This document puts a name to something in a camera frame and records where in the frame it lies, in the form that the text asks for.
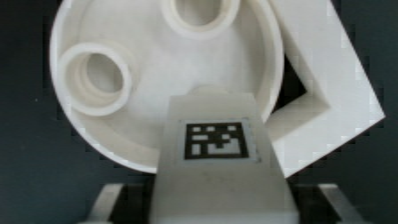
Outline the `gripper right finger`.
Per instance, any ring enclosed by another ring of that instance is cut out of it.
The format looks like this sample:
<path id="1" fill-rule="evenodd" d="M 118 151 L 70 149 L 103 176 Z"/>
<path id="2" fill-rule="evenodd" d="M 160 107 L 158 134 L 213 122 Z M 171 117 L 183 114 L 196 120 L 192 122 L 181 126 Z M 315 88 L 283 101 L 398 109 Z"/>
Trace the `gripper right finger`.
<path id="1" fill-rule="evenodd" d="M 301 224 L 373 224 L 364 219 L 336 184 L 297 184 L 293 197 Z"/>

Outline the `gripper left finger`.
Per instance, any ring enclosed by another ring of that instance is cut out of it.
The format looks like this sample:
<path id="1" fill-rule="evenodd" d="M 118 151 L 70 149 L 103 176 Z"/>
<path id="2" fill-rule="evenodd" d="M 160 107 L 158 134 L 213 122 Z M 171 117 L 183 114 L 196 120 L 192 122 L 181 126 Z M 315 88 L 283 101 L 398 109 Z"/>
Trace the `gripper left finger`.
<path id="1" fill-rule="evenodd" d="M 77 224 L 146 224 L 144 185 L 107 184 Z"/>

